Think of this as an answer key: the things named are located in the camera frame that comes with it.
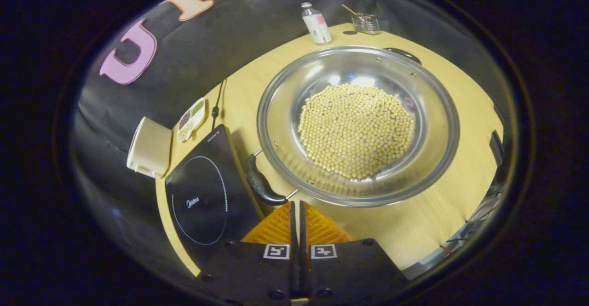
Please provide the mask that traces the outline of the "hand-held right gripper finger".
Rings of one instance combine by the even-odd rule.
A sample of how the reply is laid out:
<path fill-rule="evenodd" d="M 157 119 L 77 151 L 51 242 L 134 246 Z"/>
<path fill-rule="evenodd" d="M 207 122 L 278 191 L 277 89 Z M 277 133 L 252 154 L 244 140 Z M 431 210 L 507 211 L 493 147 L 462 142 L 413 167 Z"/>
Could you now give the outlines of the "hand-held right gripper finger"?
<path fill-rule="evenodd" d="M 288 202 L 239 241 L 225 241 L 198 275 L 200 289 L 231 306 L 289 306 L 297 251 L 295 208 Z"/>
<path fill-rule="evenodd" d="M 387 305 L 409 283 L 373 238 L 300 202 L 299 289 L 310 305 Z"/>

